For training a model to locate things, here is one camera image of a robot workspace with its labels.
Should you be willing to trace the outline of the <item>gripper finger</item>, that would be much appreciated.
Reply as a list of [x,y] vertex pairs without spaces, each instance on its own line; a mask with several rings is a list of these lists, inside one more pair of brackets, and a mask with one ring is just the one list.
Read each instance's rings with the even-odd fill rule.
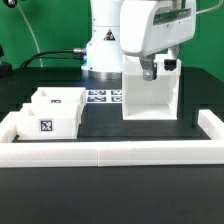
[[140,64],[143,69],[143,79],[145,81],[153,81],[156,79],[157,65],[154,60],[154,55],[149,55],[144,58],[140,58]]
[[180,53],[180,46],[175,45],[168,49],[166,58],[164,59],[164,69],[166,71],[173,71],[177,67],[177,59]]

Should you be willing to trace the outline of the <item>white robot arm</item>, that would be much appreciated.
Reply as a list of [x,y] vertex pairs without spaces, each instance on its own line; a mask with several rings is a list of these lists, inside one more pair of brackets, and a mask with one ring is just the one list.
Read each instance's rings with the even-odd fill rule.
[[82,72],[100,79],[122,74],[122,57],[140,59],[153,69],[154,55],[178,57],[180,44],[193,38],[196,0],[90,0],[92,37]]

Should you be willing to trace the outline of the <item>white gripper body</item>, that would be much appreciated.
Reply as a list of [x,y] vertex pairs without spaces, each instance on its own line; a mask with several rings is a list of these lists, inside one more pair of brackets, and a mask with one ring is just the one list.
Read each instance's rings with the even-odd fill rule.
[[146,57],[193,38],[196,0],[125,0],[120,45],[128,56]]

